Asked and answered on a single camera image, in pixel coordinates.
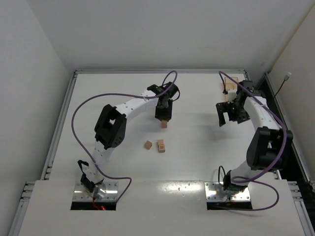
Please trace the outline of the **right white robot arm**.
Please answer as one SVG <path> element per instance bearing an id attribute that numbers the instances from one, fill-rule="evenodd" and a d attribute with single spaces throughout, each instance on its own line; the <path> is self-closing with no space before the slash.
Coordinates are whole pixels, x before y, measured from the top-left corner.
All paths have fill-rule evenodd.
<path id="1" fill-rule="evenodd" d="M 230 121 L 250 120 L 255 133 L 246 153 L 246 160 L 223 178 L 223 189 L 242 192 L 249 179 L 257 179 L 267 172 L 283 170 L 288 163 L 293 134 L 268 108 L 262 91 L 254 90 L 252 81 L 241 81 L 233 100 L 216 104 L 219 126 L 225 125 L 224 113 Z"/>

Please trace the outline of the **plain wooden cube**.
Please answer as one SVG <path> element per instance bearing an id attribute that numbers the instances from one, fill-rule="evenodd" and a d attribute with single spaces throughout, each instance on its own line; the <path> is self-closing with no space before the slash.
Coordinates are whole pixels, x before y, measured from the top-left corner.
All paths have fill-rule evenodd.
<path id="1" fill-rule="evenodd" d="M 151 149 L 152 145 L 153 145 L 152 142 L 146 141 L 146 142 L 144 143 L 144 148 L 146 148 L 146 149 Z"/>

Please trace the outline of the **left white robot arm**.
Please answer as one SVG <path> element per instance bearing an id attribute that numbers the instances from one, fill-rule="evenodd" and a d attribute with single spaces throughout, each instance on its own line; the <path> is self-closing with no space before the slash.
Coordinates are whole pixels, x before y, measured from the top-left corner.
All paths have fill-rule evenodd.
<path id="1" fill-rule="evenodd" d="M 155 105 L 155 118 L 160 121 L 170 121 L 172 118 L 173 96 L 180 93 L 179 88 L 168 82 L 165 85 L 151 85 L 141 95 L 105 93 L 88 98 L 75 110 L 71 118 L 71 130 L 74 138 L 83 150 L 88 154 L 93 162 L 95 158 L 89 153 L 82 142 L 77 137 L 74 130 L 74 119 L 78 110 L 87 102 L 101 96 L 127 96 L 132 99 L 117 106 L 107 104 L 103 107 L 100 116 L 94 127 L 95 140 L 103 145 L 105 150 L 111 150 L 119 146 L 125 138 L 127 122 L 146 111 L 150 106 Z"/>

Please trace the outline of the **transparent amber plastic bin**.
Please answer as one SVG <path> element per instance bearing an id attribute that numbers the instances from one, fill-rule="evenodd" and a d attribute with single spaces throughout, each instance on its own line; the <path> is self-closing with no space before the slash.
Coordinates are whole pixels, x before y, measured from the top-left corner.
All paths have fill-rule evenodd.
<path id="1" fill-rule="evenodd" d="M 224 78 L 226 91 L 238 88 L 238 85 L 231 81 L 228 77 Z"/>

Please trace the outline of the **wooden cube block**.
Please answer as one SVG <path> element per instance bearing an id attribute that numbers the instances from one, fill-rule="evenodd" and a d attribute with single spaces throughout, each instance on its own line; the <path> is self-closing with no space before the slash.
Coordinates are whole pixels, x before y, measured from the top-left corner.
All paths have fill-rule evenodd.
<path id="1" fill-rule="evenodd" d="M 162 128 L 167 128 L 168 127 L 168 122 L 162 122 L 161 123 Z"/>

